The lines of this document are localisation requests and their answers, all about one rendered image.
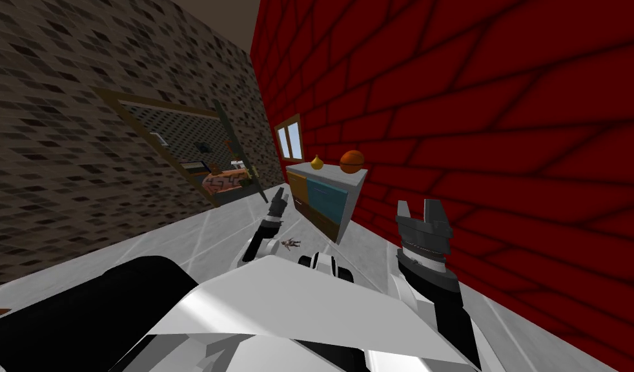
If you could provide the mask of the grey cabinet with coloured drawers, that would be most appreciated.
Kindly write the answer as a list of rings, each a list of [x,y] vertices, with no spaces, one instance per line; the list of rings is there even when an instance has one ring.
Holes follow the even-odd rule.
[[[294,206],[315,227],[339,244],[351,221],[368,170],[347,174],[338,165],[314,169],[309,162],[285,168]]]

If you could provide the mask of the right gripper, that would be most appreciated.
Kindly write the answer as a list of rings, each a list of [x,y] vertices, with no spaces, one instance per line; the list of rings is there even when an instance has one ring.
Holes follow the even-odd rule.
[[[424,200],[424,220],[411,218],[407,202],[398,200],[395,219],[403,248],[451,254],[453,229],[438,199]]]

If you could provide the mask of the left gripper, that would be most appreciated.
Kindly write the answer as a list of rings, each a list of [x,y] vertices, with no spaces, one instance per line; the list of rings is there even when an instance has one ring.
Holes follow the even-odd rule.
[[[268,222],[281,222],[281,218],[287,207],[289,195],[280,187],[271,199],[271,204],[265,220]]]

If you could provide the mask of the wooden framed window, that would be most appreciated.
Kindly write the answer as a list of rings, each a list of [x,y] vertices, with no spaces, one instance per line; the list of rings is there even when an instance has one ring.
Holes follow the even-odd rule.
[[[295,114],[275,126],[273,133],[278,142],[278,154],[281,160],[294,163],[304,161],[302,128],[299,114]]]

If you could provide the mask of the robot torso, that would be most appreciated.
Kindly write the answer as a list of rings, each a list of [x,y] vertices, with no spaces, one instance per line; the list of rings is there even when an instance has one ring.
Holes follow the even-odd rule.
[[[319,252],[298,263],[237,258],[109,372],[476,372],[407,304],[349,276]],[[504,372],[473,328],[483,372]]]

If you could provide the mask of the bed with orange patterned cover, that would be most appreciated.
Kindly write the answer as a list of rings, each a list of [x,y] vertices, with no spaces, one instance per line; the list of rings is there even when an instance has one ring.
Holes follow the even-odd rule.
[[[250,180],[246,169],[224,170],[219,174],[209,174],[201,182],[201,186],[211,195],[242,188],[240,181]]]

